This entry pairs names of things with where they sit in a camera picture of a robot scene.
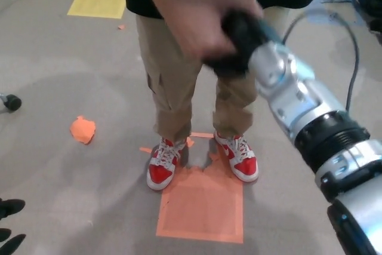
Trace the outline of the person right bare hand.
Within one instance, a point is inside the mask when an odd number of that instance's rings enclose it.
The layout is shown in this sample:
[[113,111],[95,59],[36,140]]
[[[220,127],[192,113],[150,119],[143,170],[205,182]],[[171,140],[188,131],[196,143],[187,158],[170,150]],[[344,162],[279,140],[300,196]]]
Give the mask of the person right bare hand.
[[214,60],[235,54],[236,48],[221,28],[230,10],[262,16],[257,0],[161,0],[158,10],[186,56]]

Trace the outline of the robot right black hand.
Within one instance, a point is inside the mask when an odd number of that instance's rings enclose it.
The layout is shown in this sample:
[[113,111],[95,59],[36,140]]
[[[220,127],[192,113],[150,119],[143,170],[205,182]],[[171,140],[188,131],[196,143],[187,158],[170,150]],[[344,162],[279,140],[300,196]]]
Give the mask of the robot right black hand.
[[281,44],[280,35],[268,22],[244,11],[230,10],[222,19],[221,28],[236,48],[231,55],[204,60],[204,64],[223,78],[236,78],[248,72],[249,60],[260,46],[273,41]]

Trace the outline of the robot left black hand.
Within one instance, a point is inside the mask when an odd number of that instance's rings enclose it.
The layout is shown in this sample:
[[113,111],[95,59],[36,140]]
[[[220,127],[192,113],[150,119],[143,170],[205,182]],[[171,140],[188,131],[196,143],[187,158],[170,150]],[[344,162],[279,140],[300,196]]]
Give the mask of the robot left black hand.
[[[1,220],[13,214],[19,213],[24,209],[25,201],[22,199],[1,199]],[[1,228],[1,255],[13,254],[26,238],[26,234],[18,234],[10,238],[12,230],[8,228]]]

